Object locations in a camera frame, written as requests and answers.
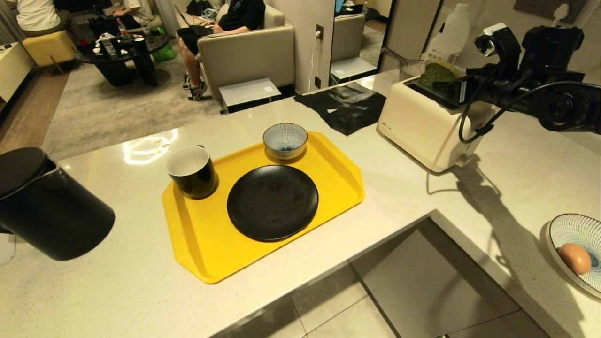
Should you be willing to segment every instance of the power outlet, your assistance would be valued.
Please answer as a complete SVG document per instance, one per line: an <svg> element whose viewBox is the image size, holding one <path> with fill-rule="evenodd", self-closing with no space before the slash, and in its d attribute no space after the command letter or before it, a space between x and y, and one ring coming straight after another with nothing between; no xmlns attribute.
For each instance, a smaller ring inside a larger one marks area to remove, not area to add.
<svg viewBox="0 0 601 338"><path fill-rule="evenodd" d="M316 32L319 32L319 40L323 40L323 26L317 25Z"/></svg>
<svg viewBox="0 0 601 338"><path fill-rule="evenodd" d="M587 0L516 0L513 9L553 20L555 10L562 4L569 4L570 12L568 16L561 20L561 22L574 23L586 1Z"/></svg>

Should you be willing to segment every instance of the man sitting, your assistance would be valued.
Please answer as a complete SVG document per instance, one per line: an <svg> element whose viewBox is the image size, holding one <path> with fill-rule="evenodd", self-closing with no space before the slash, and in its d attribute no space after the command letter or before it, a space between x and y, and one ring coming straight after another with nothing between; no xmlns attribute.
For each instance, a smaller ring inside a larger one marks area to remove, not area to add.
<svg viewBox="0 0 601 338"><path fill-rule="evenodd" d="M124 0L123 5L113 11L112 15L119 17L127 29L146 26L153 19L147 0Z"/></svg>
<svg viewBox="0 0 601 338"><path fill-rule="evenodd" d="M73 15L65 10L57 11L52 0L5 0L10 7L16 5L17 23L27 37L38 37L60 31L68 31L81 45L84 40Z"/></svg>
<svg viewBox="0 0 601 338"><path fill-rule="evenodd" d="M190 89L189 100L199 101L207 90L207 84L200 77L200 64L196 60L198 39L211 33L234 34L255 30L263 23L264 16L263 0L231 0L227 14L221 17L219 23L214 20L201 23L201 26L212 26L205 34L197 35L192 28L177 30L175 38L188 74L185 76L184 88Z"/></svg>

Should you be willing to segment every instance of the black mat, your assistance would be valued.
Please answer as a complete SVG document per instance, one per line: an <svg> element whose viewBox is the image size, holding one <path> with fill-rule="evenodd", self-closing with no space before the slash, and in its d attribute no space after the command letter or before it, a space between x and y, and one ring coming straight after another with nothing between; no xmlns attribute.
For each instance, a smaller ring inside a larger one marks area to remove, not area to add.
<svg viewBox="0 0 601 338"><path fill-rule="evenodd" d="M347 136L376 123L386 101L384 95L355 82L294 99L315 110L330 128Z"/></svg>
<svg viewBox="0 0 601 338"><path fill-rule="evenodd" d="M303 171L266 165L242 176L227 198L236 229L261 242L286 239L306 228L317 211L317 187Z"/></svg>

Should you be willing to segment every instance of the hand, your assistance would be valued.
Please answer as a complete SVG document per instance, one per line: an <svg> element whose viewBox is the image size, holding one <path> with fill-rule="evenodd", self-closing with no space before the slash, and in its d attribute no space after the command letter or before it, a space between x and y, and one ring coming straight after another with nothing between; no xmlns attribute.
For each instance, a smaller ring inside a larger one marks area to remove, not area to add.
<svg viewBox="0 0 601 338"><path fill-rule="evenodd" d="M221 26L219 26L218 24L213 25L213 34L223 33L223 32L225 32L225 31L223 28L221 28Z"/></svg>
<svg viewBox="0 0 601 338"><path fill-rule="evenodd" d="M215 26L217 22L215 20L207 20L200 23L201 26Z"/></svg>

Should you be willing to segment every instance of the black electric kettle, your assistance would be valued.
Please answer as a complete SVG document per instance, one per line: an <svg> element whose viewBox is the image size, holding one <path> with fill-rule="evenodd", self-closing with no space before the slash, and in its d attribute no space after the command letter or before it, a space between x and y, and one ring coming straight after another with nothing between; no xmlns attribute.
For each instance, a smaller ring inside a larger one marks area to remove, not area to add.
<svg viewBox="0 0 601 338"><path fill-rule="evenodd" d="M50 258L68 260L111 231L113 210L39 148L0 155L0 225Z"/></svg>

